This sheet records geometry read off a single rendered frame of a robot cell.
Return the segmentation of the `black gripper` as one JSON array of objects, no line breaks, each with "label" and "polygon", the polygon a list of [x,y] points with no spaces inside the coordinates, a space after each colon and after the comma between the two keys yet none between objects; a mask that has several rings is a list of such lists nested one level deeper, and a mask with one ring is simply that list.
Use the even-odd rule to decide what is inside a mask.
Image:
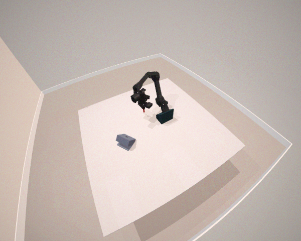
[{"label": "black gripper", "polygon": [[145,107],[146,108],[148,108],[148,109],[150,109],[151,107],[152,107],[152,105],[153,105],[153,103],[151,103],[151,102],[146,102],[146,96],[144,97],[144,98],[140,98],[139,100],[138,100],[138,105],[142,108],[142,109],[145,109]]}]

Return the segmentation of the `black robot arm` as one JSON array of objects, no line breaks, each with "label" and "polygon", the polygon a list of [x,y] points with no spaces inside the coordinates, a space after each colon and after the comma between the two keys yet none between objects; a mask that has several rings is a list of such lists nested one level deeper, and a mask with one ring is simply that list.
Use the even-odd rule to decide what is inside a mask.
[{"label": "black robot arm", "polygon": [[[155,98],[156,103],[159,107],[161,107],[162,112],[167,112],[171,109],[169,109],[168,107],[168,101],[165,100],[165,98],[162,96],[162,92],[161,92],[161,87],[160,87],[160,75],[159,73],[156,71],[153,72],[147,72],[142,78],[141,80],[135,84],[133,86],[133,95],[131,96],[131,100],[132,102],[137,102],[140,98],[144,98],[146,96],[146,101],[147,99],[150,98],[150,95],[145,94],[144,92],[146,91],[146,89],[142,88],[142,84],[147,80],[147,78],[151,78],[153,80],[153,82],[155,83],[155,88],[156,88],[156,93],[157,93],[157,97]],[[141,89],[141,90],[140,90]]]}]

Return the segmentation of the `grey sloped panel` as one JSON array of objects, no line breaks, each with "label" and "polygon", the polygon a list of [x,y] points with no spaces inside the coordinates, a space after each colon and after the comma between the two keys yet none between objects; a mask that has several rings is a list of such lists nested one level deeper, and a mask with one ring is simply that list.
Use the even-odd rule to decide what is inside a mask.
[{"label": "grey sloped panel", "polygon": [[132,145],[134,144],[136,139],[126,135],[126,134],[121,134],[116,136],[116,141],[118,142],[117,145],[127,151],[130,150]]}]

